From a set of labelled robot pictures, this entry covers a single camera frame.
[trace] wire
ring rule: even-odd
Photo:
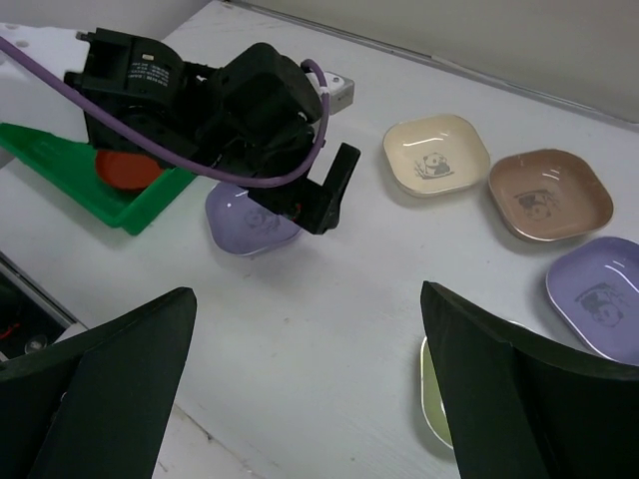
[[[91,115],[93,118],[98,120],[103,125],[107,126],[114,132],[119,135],[122,135],[130,142],[138,145],[143,148],[151,155],[164,160],[165,162],[174,165],[176,167],[182,168],[184,170],[188,170],[195,174],[201,175],[203,177],[209,177],[214,180],[219,180],[225,183],[231,183],[234,185],[238,185],[240,187],[245,188],[276,188],[287,183],[290,183],[301,175],[306,173],[313,162],[318,157],[321,148],[324,144],[324,139],[326,136],[326,130],[328,128],[328,116],[330,112],[330,94],[327,92],[327,82],[326,77],[320,65],[318,65],[313,60],[304,60],[302,62],[303,68],[308,68],[318,77],[319,85],[321,88],[321,119],[319,120],[319,128],[318,133],[316,134],[315,141],[309,150],[309,154],[305,158],[300,165],[295,168],[290,173],[283,175],[281,177],[271,177],[271,178],[248,178],[242,177],[238,175],[232,175],[230,173],[221,172],[214,168],[210,168],[204,165],[200,165],[198,163],[192,162],[186,158],[181,157],[173,153],[170,150],[167,150],[164,147],[161,147],[157,143],[148,139],[144,135],[136,132],[131,127],[125,125],[117,118],[113,117],[102,108],[100,108],[95,103],[91,102],[89,99],[85,98],[80,94],[80,92],[74,90],[69,85],[64,83],[64,81],[60,80],[58,77],[53,75],[49,70],[40,65],[38,62],[33,60],[27,54],[22,52],[19,48],[15,47],[12,43],[10,43],[7,39],[3,38],[0,35],[0,51],[4,52],[9,58],[13,61],[21,65],[31,74],[33,74],[38,79],[42,80],[45,84],[53,88],[60,95],[64,96],[66,99],[80,107],[86,113]]]

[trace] brown bowl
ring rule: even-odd
[[[581,158],[539,150],[504,158],[488,183],[510,230],[524,240],[555,241],[585,235],[612,219],[610,195]]]

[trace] gray wall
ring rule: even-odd
[[[639,122],[636,0],[249,0]]]
[[[210,0],[0,0],[0,21],[120,30],[162,39]]]

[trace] green plastic container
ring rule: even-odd
[[[0,146],[112,228],[138,235],[195,177],[167,170],[139,194],[105,185],[95,171],[96,151],[38,130],[0,124]]]

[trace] white table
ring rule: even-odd
[[[254,259],[228,256],[205,223],[213,182],[197,179],[131,238],[13,162],[0,171],[0,249],[88,325],[193,287],[199,315],[178,403],[264,477],[458,477],[419,409],[421,282],[581,347],[542,285],[580,241],[514,238],[486,186],[406,196],[389,175],[384,132],[452,113],[476,127],[493,163],[546,147],[581,155],[616,202],[603,233],[631,240],[639,239],[639,135],[220,3],[167,41],[212,65],[265,41],[355,79],[355,105],[331,119],[320,157],[326,170],[341,141],[362,150],[339,228]]]

